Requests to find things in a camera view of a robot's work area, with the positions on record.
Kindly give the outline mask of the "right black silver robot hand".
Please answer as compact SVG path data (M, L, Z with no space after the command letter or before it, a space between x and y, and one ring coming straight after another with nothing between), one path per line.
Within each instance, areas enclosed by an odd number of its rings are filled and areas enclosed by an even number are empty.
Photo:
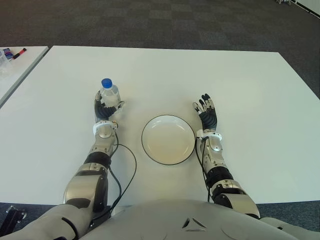
M205 93L198 102L193 102L192 106L199 116L203 131L215 131L217 129L218 119L214 102L211 97Z

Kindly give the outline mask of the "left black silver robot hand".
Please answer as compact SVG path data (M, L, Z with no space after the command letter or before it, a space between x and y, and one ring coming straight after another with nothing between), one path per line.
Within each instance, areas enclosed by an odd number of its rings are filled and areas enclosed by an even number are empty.
M108 121L109 118L118 112L125 104L124 101L120 101L115 106L107 107L104 103L101 102L102 96L100 91L98 91L94 98L94 113L96 117L96 121L106 120Z

